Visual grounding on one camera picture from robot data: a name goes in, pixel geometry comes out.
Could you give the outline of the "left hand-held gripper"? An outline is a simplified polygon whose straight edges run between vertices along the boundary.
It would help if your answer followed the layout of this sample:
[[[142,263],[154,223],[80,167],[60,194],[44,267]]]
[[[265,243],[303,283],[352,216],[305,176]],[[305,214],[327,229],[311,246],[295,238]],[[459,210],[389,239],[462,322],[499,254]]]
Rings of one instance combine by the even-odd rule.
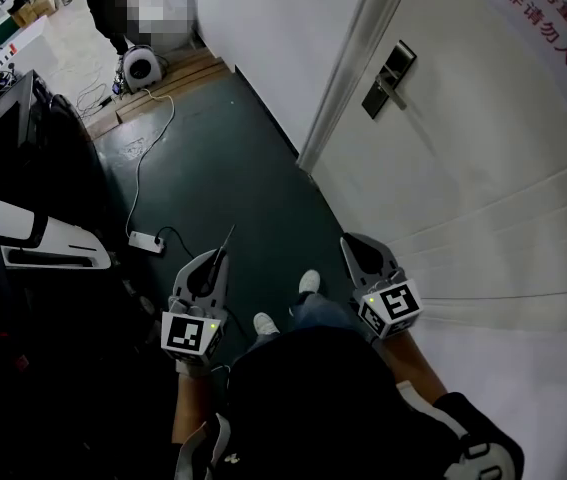
[[[217,249],[197,256],[177,274],[169,309],[162,313],[160,341],[179,374],[196,378],[212,371],[229,317],[223,308],[228,274],[228,254]]]

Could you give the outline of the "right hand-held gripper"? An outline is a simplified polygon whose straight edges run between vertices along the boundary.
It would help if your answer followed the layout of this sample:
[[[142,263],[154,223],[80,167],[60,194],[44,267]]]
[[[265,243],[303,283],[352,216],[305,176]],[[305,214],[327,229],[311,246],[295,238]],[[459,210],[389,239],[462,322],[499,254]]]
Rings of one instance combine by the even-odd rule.
[[[391,250],[363,234],[344,233],[340,247],[349,279],[356,290],[357,316],[378,339],[408,330],[423,304],[415,281],[399,268]],[[375,281],[364,287],[366,281]]]

